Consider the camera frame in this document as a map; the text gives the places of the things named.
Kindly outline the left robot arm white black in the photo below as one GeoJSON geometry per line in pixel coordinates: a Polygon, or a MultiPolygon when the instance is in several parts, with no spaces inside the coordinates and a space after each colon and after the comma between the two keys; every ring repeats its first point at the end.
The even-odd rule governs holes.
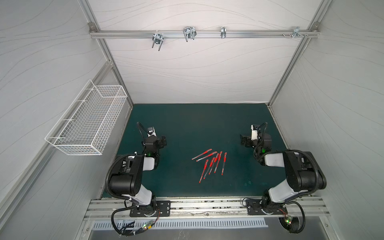
{"type": "Polygon", "coordinates": [[[160,162],[160,149],[167,145],[164,136],[147,137],[142,154],[127,154],[115,159],[110,166],[105,187],[114,198],[127,200],[138,207],[156,207],[156,197],[142,184],[143,172],[157,169],[160,162]]]}

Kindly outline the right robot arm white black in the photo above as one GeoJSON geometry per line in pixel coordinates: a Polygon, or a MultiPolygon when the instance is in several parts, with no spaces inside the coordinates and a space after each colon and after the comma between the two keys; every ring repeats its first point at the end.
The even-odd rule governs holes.
{"type": "Polygon", "coordinates": [[[254,158],[260,165],[285,170],[286,178],[266,190],[257,204],[267,214],[283,204],[326,188],[327,179],[311,152],[290,149],[272,152],[268,135],[241,135],[240,138],[242,145],[254,150],[254,158]]]}

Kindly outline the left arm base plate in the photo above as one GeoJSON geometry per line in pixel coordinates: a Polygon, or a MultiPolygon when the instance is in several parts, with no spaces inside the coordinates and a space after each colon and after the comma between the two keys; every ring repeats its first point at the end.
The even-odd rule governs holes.
{"type": "Polygon", "coordinates": [[[130,211],[130,217],[169,217],[171,212],[170,201],[155,201],[148,206],[135,206],[130,211]]]}

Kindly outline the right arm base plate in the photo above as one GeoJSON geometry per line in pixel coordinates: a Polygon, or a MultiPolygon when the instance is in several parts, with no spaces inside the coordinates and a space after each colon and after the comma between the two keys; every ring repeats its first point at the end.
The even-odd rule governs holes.
{"type": "Polygon", "coordinates": [[[264,199],[244,198],[242,206],[246,208],[247,214],[250,216],[288,214],[288,210],[283,204],[277,204],[264,199]]]}

